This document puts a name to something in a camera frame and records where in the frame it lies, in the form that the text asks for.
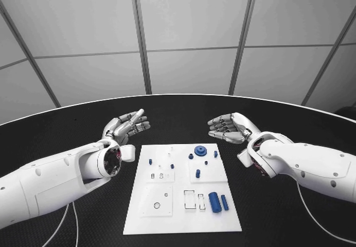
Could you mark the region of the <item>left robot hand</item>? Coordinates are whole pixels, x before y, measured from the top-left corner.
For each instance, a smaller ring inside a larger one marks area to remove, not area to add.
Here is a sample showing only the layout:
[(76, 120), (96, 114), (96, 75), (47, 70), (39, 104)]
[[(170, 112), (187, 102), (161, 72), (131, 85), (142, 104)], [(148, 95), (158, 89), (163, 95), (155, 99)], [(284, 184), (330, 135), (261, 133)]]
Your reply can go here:
[(112, 118), (103, 127), (101, 138), (114, 140), (119, 146), (125, 145), (132, 135), (150, 129), (150, 122), (142, 114), (144, 110), (140, 109)]

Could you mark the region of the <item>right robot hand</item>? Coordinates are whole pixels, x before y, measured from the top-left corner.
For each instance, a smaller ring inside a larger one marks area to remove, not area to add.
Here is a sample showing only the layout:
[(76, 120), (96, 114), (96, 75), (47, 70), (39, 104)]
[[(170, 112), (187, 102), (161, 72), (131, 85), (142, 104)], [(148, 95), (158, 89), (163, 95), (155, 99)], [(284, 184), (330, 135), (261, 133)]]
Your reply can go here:
[(240, 144), (261, 133), (250, 120), (238, 112), (217, 116), (207, 122), (209, 136), (232, 144)]

